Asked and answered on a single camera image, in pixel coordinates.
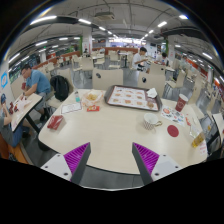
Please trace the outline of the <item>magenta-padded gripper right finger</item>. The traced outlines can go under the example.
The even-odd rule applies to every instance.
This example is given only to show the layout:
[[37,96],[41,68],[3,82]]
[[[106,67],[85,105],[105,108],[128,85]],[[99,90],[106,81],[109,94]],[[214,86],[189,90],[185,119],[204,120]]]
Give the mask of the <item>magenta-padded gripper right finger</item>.
[[166,154],[156,152],[137,143],[132,144],[132,154],[138,166],[144,185],[164,178],[182,167]]

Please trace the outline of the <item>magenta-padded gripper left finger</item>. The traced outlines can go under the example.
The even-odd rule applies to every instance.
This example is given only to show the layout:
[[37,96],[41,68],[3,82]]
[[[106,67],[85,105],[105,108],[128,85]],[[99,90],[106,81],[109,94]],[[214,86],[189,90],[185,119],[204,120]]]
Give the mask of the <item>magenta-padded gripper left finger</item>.
[[72,183],[79,184],[90,154],[91,145],[85,143],[66,154],[57,153],[42,166],[42,169]]

